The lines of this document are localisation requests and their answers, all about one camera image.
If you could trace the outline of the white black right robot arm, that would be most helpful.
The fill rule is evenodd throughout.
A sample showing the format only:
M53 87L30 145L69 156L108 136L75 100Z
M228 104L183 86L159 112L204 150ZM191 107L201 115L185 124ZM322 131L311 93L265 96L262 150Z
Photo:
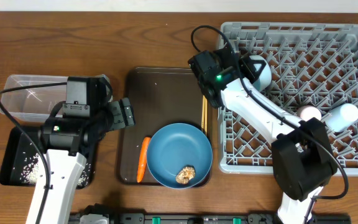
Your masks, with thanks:
M310 221L314 202L337 172L324 124L316 118L304 121L261 94L257 79L272 74L259 55L240 57L225 47L200 52L188 64L212 107L237 113L270 145L273 175L283 191L279 220Z

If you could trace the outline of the white rice pile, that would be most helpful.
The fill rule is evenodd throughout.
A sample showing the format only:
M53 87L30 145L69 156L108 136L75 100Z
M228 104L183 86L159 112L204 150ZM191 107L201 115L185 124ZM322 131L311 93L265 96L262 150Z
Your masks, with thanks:
M39 169L38 156L26 157L24 166L19 174L19 183L24 185L35 185L37 181L37 173ZM77 188L82 189L91 182L91 164L88 162L78 179Z

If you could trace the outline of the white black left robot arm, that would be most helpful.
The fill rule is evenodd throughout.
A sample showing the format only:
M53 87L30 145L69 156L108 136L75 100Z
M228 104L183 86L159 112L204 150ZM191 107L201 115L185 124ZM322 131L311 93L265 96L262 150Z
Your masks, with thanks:
M88 158L106 133L135 124L128 98L112 100L105 77L68 77L66 99L39 131L43 147L27 223L67 223Z

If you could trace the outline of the light blue small bowl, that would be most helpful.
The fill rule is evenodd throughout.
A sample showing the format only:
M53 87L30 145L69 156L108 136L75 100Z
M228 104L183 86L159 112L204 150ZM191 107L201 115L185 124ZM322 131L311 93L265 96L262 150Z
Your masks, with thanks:
M251 55L250 59L252 59L252 60L262 60L263 62L266 63L266 65L263 68L261 74L259 75L259 78L255 82L253 82L253 84L252 84L255 89L257 89L258 91L262 91L262 90L266 89L272 82L271 69L270 69L266 59L264 59L262 56Z

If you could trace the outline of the light blue plastic cup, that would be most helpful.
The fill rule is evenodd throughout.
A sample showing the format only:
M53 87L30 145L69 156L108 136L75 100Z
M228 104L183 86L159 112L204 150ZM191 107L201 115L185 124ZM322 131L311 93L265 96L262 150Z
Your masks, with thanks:
M342 132L358 120L357 106L345 103L329 112L326 126L334 132Z

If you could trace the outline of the pink plastic cup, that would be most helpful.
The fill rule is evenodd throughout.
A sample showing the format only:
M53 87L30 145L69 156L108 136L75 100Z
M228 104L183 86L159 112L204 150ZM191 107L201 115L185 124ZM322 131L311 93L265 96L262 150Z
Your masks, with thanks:
M321 120L321 112L314 106L306 105L299 108L296 112L296 115L304 121L308 121L311 118L316 118L319 121Z

